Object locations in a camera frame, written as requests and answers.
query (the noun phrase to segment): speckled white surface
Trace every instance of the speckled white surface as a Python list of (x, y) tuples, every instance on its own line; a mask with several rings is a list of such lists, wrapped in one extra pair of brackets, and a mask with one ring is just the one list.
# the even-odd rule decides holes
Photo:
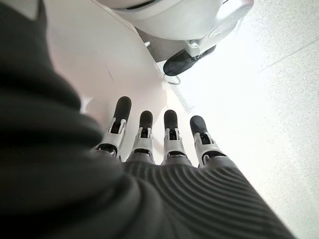
[(319, 238), (319, 1), (256, 1), (172, 86), (292, 232)]

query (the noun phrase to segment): robotic hand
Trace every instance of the robotic hand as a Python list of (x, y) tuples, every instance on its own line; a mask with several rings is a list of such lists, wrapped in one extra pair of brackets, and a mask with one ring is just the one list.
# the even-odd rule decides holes
[[(111, 125), (108, 128), (103, 141), (97, 146), (97, 150), (107, 152), (110, 156), (121, 160), (121, 146), (125, 137), (126, 125), (131, 111), (130, 98), (121, 97), (116, 105)], [(140, 126), (135, 137), (134, 145), (126, 162), (147, 162), (155, 164), (153, 158), (153, 115), (144, 111), (140, 117)], [(182, 138), (178, 131), (177, 115), (173, 110), (164, 114), (164, 159), (162, 165), (183, 164), (192, 166), (184, 150)], [(207, 132), (205, 121), (200, 116), (190, 119), (190, 127), (194, 137), (196, 154), (199, 167), (209, 167), (216, 161), (222, 162), (229, 159), (217, 146), (216, 142)]]
[[(119, 99), (106, 137), (97, 147), (112, 157), (106, 160), (120, 158), (130, 108), (128, 97)], [(156, 205), (162, 201), (164, 221), (169, 225), (167, 228), (174, 228), (174, 238), (294, 238), (219, 149), (202, 117), (190, 120), (198, 168), (187, 158), (177, 115), (172, 110), (164, 114), (164, 159), (161, 165), (155, 165), (152, 124), (152, 113), (144, 111), (132, 152), (122, 166), (129, 177), (147, 182), (159, 193), (159, 198), (152, 201)], [(167, 238), (168, 231), (161, 230), (159, 238)]]
[(140, 30), (184, 41), (163, 69), (176, 76), (214, 51), (245, 16), (254, 0), (98, 0)]

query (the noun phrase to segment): black fingertip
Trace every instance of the black fingertip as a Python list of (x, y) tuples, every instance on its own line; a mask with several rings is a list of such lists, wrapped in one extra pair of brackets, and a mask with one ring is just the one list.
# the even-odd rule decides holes
[(189, 124), (190, 124), (190, 129), (191, 129), (193, 136), (198, 132), (200, 134), (207, 132), (205, 121), (200, 116), (193, 116), (190, 119)]
[(165, 129), (175, 129), (178, 128), (177, 124), (177, 114), (173, 110), (168, 110), (164, 114), (164, 127)]
[(116, 118), (116, 122), (121, 121), (122, 119), (125, 119), (126, 122), (128, 121), (131, 112), (131, 106), (132, 102), (129, 97), (123, 96), (119, 98), (113, 116)]
[(152, 128), (153, 126), (153, 115), (149, 111), (144, 111), (141, 113), (140, 126), (142, 128)]

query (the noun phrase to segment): white wall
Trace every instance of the white wall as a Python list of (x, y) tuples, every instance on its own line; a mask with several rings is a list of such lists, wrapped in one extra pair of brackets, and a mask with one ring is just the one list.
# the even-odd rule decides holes
[(160, 163), (163, 114), (173, 109), (179, 116), (186, 153), (197, 165), (189, 116), (135, 29), (90, 0), (47, 0), (45, 5), (54, 67), (82, 97), (83, 112), (106, 130), (118, 98), (132, 99), (122, 156), (126, 158), (132, 149), (141, 112), (149, 110), (154, 116), (154, 157)]

